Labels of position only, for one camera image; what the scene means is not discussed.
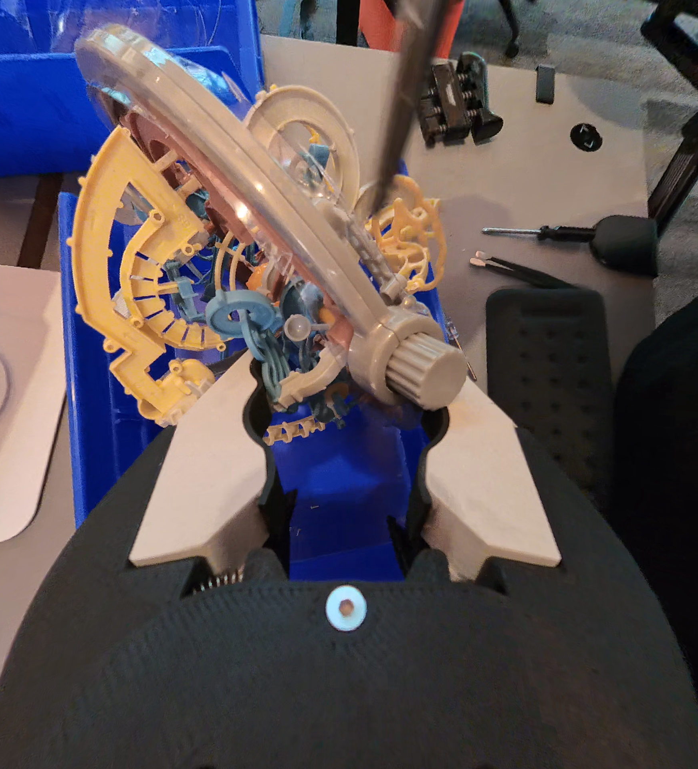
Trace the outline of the clear plastic dome half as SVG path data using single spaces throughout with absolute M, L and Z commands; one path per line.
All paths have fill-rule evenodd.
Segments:
M 222 47 L 248 95 L 260 83 L 258 32 L 251 2 L 27 1 L 17 2 L 37 53 L 73 53 L 79 37 L 120 24 L 163 49 Z

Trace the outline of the plastic ball maze puzzle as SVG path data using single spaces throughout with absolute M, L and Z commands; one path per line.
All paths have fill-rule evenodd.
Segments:
M 239 340 L 276 411 L 327 401 L 344 375 L 378 401 L 447 408 L 468 378 L 418 295 L 444 274 L 440 201 L 396 174 L 368 215 L 353 131 L 310 89 L 253 104 L 141 34 L 107 24 L 75 45 L 113 129 L 81 179 L 68 242 L 77 312 L 114 355 L 140 415 L 174 427 L 218 379 L 152 367 Z

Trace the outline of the clear handled screwdriver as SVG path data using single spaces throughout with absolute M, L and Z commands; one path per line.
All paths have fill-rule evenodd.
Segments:
M 459 332 L 456 329 L 454 322 L 452 322 L 452 320 L 447 315 L 444 315 L 444 327 L 446 330 L 446 337 L 447 337 L 448 343 L 451 346 L 455 347 L 465 358 L 467 362 L 468 376 L 470 380 L 472 380 L 474 383 L 477 383 L 478 382 L 477 375 L 460 344 Z

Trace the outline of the black handled screwdriver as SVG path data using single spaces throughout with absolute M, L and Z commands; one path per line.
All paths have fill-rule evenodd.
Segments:
M 487 236 L 533 237 L 540 242 L 588 243 L 594 239 L 596 228 L 543 225 L 537 228 L 484 227 L 481 231 Z

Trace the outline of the person's black clothing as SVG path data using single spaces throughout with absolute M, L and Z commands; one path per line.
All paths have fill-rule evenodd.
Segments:
M 662 603 L 698 696 L 698 297 L 632 351 L 613 427 L 607 519 Z

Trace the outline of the grey orange handled scissors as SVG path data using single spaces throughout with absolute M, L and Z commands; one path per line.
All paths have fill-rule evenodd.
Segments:
M 392 187 L 450 3 L 398 1 L 391 6 L 403 34 L 368 215 L 376 214 L 383 207 Z

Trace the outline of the small blue plastic bin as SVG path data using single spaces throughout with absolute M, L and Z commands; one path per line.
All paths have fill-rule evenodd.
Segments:
M 62 307 L 75 521 L 88 514 L 132 466 L 161 428 L 141 417 L 110 372 L 104 337 L 76 313 L 67 239 L 77 196 L 61 193 L 59 226 Z M 388 412 L 359 395 L 351 409 L 308 437 L 272 447 L 281 484 L 296 491 L 290 523 L 290 575 L 296 580 L 390 582 L 402 579 L 388 517 L 403 525 L 428 437 L 422 412 Z

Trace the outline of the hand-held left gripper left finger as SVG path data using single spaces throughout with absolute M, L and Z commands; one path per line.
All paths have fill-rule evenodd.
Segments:
M 130 561 L 137 566 L 199 556 L 239 568 L 254 549 L 290 561 L 295 492 L 284 492 L 264 435 L 272 411 L 261 366 L 244 352 L 181 418 Z

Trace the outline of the black tweezers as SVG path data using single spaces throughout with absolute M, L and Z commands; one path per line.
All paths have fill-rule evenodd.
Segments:
M 476 252 L 470 258 L 469 263 L 475 268 L 493 272 L 503 278 L 509 278 L 530 285 L 532 288 L 558 290 L 576 289 L 577 286 L 566 282 L 553 275 L 529 268 L 527 266 L 509 262 L 501 258 L 492 258 L 483 252 Z

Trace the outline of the orange storage bin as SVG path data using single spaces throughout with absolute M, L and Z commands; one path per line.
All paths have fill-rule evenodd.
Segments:
M 464 1 L 450 3 L 450 9 L 444 20 L 444 26 L 434 52 L 436 58 L 447 59 L 449 57 L 464 4 Z M 399 52 L 401 49 L 403 33 L 393 16 L 392 5 L 393 2 L 361 1 L 359 30 L 369 47 L 374 50 Z

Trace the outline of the black dotted wrist rest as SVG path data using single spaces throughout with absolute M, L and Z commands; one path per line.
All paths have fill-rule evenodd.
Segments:
M 505 288 L 486 303 L 489 397 L 601 511 L 613 465 L 604 301 L 583 288 Z

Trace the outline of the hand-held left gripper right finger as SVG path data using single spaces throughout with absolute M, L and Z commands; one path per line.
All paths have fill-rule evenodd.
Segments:
M 555 568 L 561 553 L 514 422 L 470 379 L 421 419 L 428 438 L 405 524 L 388 527 L 408 574 L 424 549 L 444 553 L 450 576 L 473 581 L 492 557 Z

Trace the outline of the large blue plastic bin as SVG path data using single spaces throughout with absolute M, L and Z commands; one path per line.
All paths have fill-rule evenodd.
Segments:
M 34 52 L 17 2 L 27 1 L 0 1 L 0 177 L 81 170 L 109 130 L 87 96 L 75 53 Z M 251 6 L 260 45 L 258 13 Z M 250 101 L 264 86 L 261 50 L 260 83 L 251 95 L 240 86 L 225 48 L 167 51 L 227 75 Z

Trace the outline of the black hand grip exerciser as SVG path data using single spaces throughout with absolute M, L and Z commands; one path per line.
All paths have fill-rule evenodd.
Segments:
M 422 139 L 428 148 L 493 139 L 504 120 L 489 108 L 488 66 L 478 54 L 464 52 L 456 64 L 433 63 L 418 106 Z

